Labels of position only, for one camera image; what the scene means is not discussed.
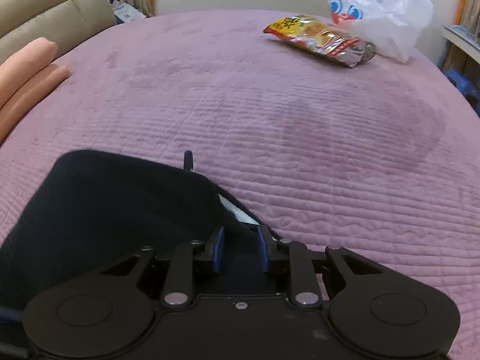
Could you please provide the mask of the pink folded blanket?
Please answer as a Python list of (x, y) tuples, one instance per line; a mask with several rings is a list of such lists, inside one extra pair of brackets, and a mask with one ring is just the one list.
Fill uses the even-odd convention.
[(1, 64), (1, 140), (71, 72), (54, 63), (58, 45), (39, 37)]

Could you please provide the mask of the red yellow snack packet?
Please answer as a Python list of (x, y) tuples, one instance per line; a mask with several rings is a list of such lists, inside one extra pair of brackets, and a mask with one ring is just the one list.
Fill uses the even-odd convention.
[(269, 24), (264, 33), (349, 68), (365, 64), (377, 54), (370, 41), (312, 16), (283, 17)]

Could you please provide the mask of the black hoodie white stripes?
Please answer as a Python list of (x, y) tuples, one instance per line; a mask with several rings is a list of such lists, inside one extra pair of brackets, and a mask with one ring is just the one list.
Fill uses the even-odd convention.
[(251, 211), (203, 175), (96, 150), (58, 158), (1, 246), (1, 325), (18, 328), (28, 302), (57, 284), (150, 246), (171, 252), (224, 229), (217, 278), (204, 293), (269, 295), (282, 286), (260, 265)]

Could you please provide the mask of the beige upholstered headboard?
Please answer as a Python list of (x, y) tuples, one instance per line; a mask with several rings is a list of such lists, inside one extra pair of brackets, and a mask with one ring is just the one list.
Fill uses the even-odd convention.
[(107, 0), (1, 0), (1, 61), (37, 38), (55, 42), (58, 58), (115, 24)]

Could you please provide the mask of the white side table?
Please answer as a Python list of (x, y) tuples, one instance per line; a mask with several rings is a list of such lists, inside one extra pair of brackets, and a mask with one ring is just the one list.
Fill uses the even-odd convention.
[(469, 30), (458, 24), (454, 24), (451, 26), (443, 26), (442, 35), (477, 64), (480, 64), (480, 46), (473, 36), (473, 33), (470, 33)]

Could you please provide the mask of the pink quilted bedspread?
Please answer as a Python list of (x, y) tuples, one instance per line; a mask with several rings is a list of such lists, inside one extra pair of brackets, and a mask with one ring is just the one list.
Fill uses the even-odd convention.
[(1, 235), (54, 161), (102, 150), (194, 168), (282, 236), (343, 245), (447, 293), (479, 357), (479, 117), (422, 53), (342, 67), (264, 34), (270, 10), (121, 24), (1, 145)]

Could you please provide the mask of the blue plastic stool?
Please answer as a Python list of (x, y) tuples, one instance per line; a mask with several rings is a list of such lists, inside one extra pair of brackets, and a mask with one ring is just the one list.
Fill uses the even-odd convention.
[(448, 69), (446, 77), (473, 108), (479, 105), (479, 89), (469, 79), (453, 68)]

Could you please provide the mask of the white plastic shopping bag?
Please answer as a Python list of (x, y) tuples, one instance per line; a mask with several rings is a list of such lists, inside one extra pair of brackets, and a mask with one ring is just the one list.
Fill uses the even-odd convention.
[(377, 53), (407, 63), (432, 20), (431, 0), (329, 0), (330, 17), (341, 29), (371, 41)]

